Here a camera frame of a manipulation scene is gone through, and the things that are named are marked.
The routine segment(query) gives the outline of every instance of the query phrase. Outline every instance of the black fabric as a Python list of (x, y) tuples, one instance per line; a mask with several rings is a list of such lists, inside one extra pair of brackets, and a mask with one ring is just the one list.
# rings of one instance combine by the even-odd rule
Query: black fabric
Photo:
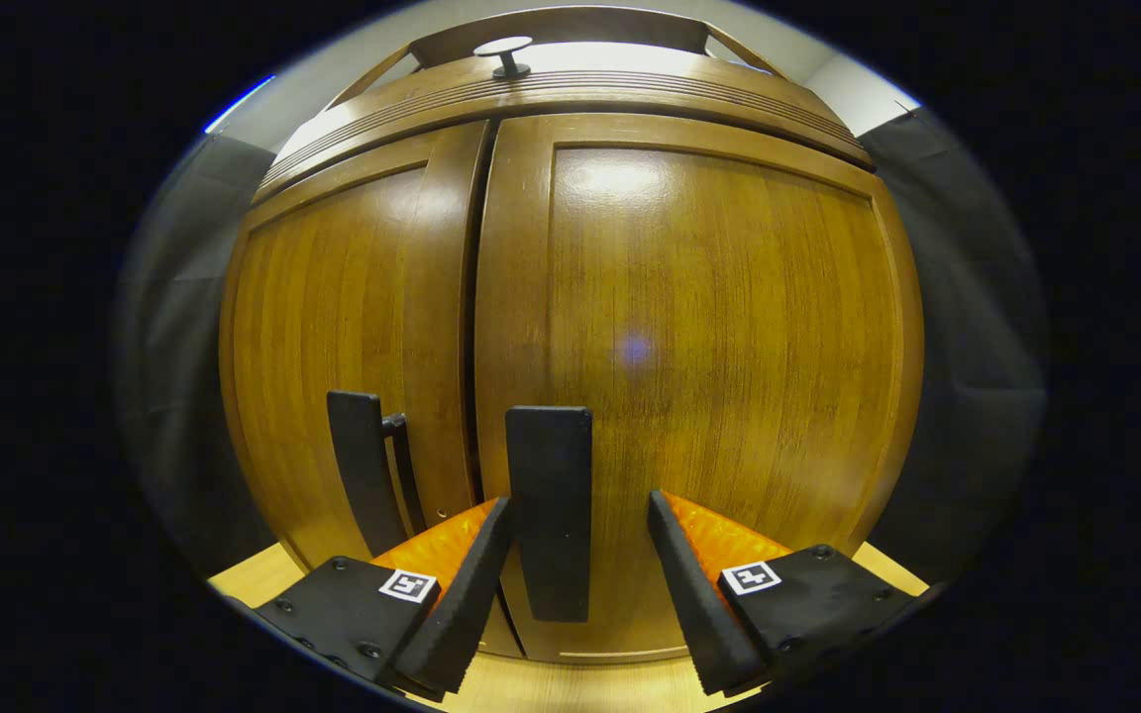
[(218, 379), (222, 276), (273, 159), (222, 136), (194, 145), (141, 218), (118, 284), (119, 424), (140, 487), (207, 577), (275, 543), (236, 463)]
[(1010, 209), (933, 113), (859, 140), (909, 234), (925, 343), (919, 423), (869, 543), (947, 582), (1005, 515), (1031, 456), (1046, 407), (1045, 306)]

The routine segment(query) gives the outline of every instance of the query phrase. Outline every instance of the wooden cabinet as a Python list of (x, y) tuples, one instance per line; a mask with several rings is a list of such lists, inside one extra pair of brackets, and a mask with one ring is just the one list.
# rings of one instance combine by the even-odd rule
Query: wooden cabinet
[[(408, 415), (427, 524), (477, 501), (462, 345), (484, 136), (475, 122), (395, 141), (245, 218), (222, 306), (222, 398), (245, 481), (304, 569), (380, 554), (337, 475), (330, 389), (379, 394), (386, 412)], [(484, 641), (516, 655), (493, 610)]]
[(589, 622), (537, 622), (517, 557), (503, 574), (531, 657), (682, 649), (646, 530), (653, 488), (795, 550), (856, 553), (920, 390), (919, 287), (882, 183), (738, 128), (560, 114), (502, 123), (487, 192), (484, 495), (508, 493), (504, 411), (594, 418)]
[[(361, 87), (291, 137), (232, 257), (232, 438), (309, 568), (377, 554), (337, 476), (329, 389), (407, 415), (429, 524), (507, 495), (507, 410), (589, 407), (589, 619), (535, 619), (511, 553), (512, 624), (553, 663), (683, 656), (647, 493), (852, 556), (919, 408), (909, 244), (802, 87), (639, 44), (517, 58), (517, 80), (463, 58)], [(497, 606), (484, 641), (519, 654)]]

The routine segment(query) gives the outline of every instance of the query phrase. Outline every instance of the cabinet top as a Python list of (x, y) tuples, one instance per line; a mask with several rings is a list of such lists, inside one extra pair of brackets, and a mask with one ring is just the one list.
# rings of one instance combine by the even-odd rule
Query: cabinet top
[(563, 5), (553, 8), (531, 8), (516, 13), (477, 18), (460, 26), (450, 26), (408, 41), (362, 78), (346, 87), (329, 107), (333, 108), (347, 99), (363, 94), (367, 87), (389, 72), (404, 57), (416, 59), (418, 70), (427, 70), (439, 64), (453, 63), (470, 55), (478, 55), (479, 44), (496, 41), (497, 38), (526, 37), (527, 44), (548, 44), (556, 41), (622, 41), (628, 44), (653, 44), (667, 49), (683, 49), (695, 55), (711, 55), (707, 41), (720, 41), (726, 49), (737, 55), (747, 66), (786, 79), (772, 64), (752, 52), (742, 41), (702, 19), (682, 15), (642, 10), (639, 8), (616, 8), (607, 5)]
[(665, 114), (763, 131), (873, 171), (865, 148), (818, 96), (742, 64), (679, 49), (612, 41), (533, 44), (513, 54), (519, 78), (495, 78), (495, 57), (413, 72), (337, 103), (294, 131), (253, 203), (311, 172), (390, 140), (484, 118), (567, 112)]

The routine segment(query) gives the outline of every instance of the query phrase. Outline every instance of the wooden door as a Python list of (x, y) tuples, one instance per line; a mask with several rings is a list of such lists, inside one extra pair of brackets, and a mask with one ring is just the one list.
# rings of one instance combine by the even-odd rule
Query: wooden door
[(653, 488), (850, 557), (887, 504), (919, 408), (922, 308), (891, 198), (850, 163), (689, 119), (511, 119), (476, 308), (486, 497), (508, 493), (507, 410), (594, 416), (589, 622), (534, 619), (516, 552), (504, 567), (531, 658), (685, 654), (646, 528)]
[[(478, 501), (463, 345), (486, 131), (478, 122), (369, 151), (245, 218), (222, 301), (222, 398), (245, 481), (305, 572), (380, 554), (337, 473), (330, 389), (377, 394), (386, 414), (407, 415), (427, 524)], [(493, 618), (485, 648), (517, 655), (503, 615)]]

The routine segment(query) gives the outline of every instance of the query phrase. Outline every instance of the cabinet door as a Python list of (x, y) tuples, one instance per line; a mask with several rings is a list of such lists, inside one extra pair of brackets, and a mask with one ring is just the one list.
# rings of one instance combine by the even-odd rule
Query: cabinet door
[[(330, 389), (377, 394), (386, 414), (407, 415), (427, 524), (477, 501), (463, 325), (485, 131), (478, 122), (369, 151), (245, 218), (222, 303), (222, 397), (245, 481), (302, 569), (380, 554), (337, 473)], [(516, 653), (502, 615), (485, 641)]]
[(851, 557), (919, 410), (919, 283), (882, 181), (688, 119), (502, 123), (476, 335), (486, 497), (508, 493), (510, 407), (593, 412), (588, 623), (535, 619), (516, 551), (504, 566), (521, 645), (543, 661), (685, 654), (646, 527), (653, 488)]

